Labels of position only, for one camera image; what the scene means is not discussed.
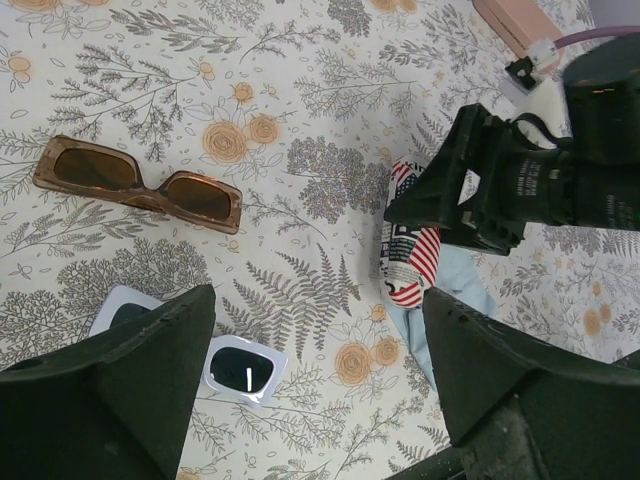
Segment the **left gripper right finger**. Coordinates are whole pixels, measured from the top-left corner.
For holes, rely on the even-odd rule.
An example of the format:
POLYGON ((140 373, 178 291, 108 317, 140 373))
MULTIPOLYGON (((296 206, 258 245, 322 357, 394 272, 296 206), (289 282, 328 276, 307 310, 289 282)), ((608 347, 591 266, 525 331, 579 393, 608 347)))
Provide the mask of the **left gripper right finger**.
POLYGON ((465 478, 638 478, 637 352, 593 360, 428 293, 437 392, 465 478))

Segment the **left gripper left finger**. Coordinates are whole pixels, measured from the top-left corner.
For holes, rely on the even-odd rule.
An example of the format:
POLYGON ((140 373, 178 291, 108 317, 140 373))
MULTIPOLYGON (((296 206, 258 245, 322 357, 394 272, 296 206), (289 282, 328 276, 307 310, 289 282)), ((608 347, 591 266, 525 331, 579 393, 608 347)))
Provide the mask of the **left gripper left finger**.
POLYGON ((1 373, 4 479, 173 479, 215 324, 201 285, 1 373))

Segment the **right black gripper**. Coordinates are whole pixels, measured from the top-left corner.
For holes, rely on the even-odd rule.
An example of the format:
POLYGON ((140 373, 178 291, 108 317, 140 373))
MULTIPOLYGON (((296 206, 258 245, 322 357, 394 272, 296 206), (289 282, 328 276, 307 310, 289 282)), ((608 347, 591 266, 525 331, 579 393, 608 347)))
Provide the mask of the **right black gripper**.
POLYGON ((449 229, 449 242, 507 256, 524 227, 639 229, 639 117, 577 115, 571 137, 537 115, 505 121, 480 104, 459 109, 439 151, 384 219, 449 229), (459 205, 467 172, 476 193, 459 205))

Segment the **flag print glasses case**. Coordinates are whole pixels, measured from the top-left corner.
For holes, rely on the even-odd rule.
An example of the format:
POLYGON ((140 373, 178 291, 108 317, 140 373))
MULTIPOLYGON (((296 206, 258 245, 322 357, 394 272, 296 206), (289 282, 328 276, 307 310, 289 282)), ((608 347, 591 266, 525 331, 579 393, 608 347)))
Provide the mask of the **flag print glasses case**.
POLYGON ((435 285, 441 249, 437 228, 409 228, 384 220, 379 272, 381 290, 391 304, 420 308, 425 292, 435 285))

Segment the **light blue cleaning cloth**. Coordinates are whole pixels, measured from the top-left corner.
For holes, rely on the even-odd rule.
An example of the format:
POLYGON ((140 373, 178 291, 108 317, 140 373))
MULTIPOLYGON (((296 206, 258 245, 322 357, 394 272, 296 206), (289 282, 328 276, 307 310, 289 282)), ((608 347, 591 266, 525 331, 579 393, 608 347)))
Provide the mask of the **light blue cleaning cloth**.
MULTIPOLYGON (((485 316, 492 316, 496 312, 497 304, 487 292, 468 250, 448 245, 441 248, 435 287, 438 291, 437 306, 451 306, 456 302, 485 316)), ((387 287, 384 287, 382 299, 409 352, 424 373, 430 387, 436 391, 437 384, 428 343, 429 329, 425 327, 422 308, 423 296, 426 296, 427 300, 433 298, 433 295, 418 289, 418 306, 401 307, 391 300, 387 287)))

